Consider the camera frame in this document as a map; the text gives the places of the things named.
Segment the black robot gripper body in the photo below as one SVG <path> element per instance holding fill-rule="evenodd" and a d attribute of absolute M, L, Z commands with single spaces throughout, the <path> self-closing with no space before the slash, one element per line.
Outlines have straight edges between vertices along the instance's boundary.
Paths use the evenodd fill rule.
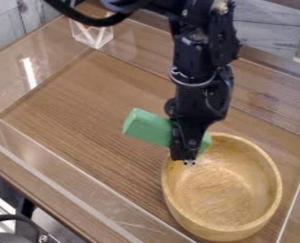
<path fill-rule="evenodd" d="M 236 8 L 234 0 L 182 0 L 172 5 L 169 78 L 177 91 L 166 113 L 176 140 L 200 140 L 212 124 L 226 117 L 234 85 L 230 63 L 241 49 Z"/>

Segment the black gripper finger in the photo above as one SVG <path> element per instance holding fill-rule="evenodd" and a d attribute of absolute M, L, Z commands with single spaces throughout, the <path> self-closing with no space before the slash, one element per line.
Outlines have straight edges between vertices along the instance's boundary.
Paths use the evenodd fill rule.
<path fill-rule="evenodd" d="M 186 123 L 172 123 L 170 133 L 170 157 L 174 161 L 182 160 L 185 164 L 193 165 L 198 154 L 204 150 L 205 130 Z"/>

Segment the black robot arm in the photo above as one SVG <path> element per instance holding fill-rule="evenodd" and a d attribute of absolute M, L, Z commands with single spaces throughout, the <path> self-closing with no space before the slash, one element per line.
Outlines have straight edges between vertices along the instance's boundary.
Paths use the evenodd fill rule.
<path fill-rule="evenodd" d="M 173 122 L 170 157 L 193 163 L 209 127 L 226 118 L 234 90 L 232 62 L 241 43 L 234 0 L 101 0 L 106 8 L 136 13 L 149 9 L 168 17 L 173 38 L 169 78 L 176 95 L 165 103 Z"/>

